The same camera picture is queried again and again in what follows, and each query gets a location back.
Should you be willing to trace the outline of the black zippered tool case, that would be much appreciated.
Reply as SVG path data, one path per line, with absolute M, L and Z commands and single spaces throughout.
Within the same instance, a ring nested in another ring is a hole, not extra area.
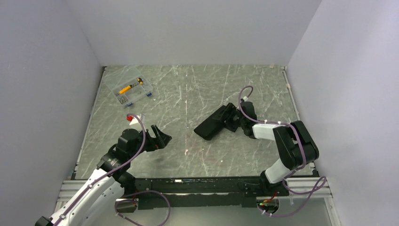
M 193 130 L 194 133 L 204 140 L 212 140 L 224 128 L 224 121 L 214 119 L 214 117 L 222 113 L 225 108 L 225 105 L 220 106 Z

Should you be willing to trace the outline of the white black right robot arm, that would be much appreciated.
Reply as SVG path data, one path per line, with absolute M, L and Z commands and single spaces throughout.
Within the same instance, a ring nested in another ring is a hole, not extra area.
M 238 108 L 229 103 L 217 119 L 231 131 L 240 127 L 252 139 L 275 142 L 279 158 L 262 173 L 266 178 L 259 183 L 259 189 L 264 195 L 273 194 L 278 188 L 278 182 L 319 157 L 319 150 L 302 121 L 284 123 L 258 120 L 253 103 L 249 101 L 242 100 Z

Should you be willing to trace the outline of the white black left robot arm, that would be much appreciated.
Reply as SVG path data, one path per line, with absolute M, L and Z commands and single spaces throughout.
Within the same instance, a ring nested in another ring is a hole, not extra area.
M 172 140 L 156 125 L 152 125 L 151 129 L 154 137 L 146 129 L 124 130 L 78 192 L 51 217 L 40 217 L 35 224 L 88 226 L 105 210 L 107 204 L 121 196 L 132 196 L 136 190 L 136 179 L 127 172 L 132 160 L 141 152 L 163 149 Z

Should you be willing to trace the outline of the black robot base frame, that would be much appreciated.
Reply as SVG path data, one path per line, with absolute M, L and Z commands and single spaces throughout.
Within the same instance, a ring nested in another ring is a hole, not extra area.
M 273 185 L 261 176 L 201 178 L 137 178 L 123 198 L 136 201 L 139 210 L 160 207 L 240 206 L 255 208 L 258 202 L 287 197 L 280 183 Z

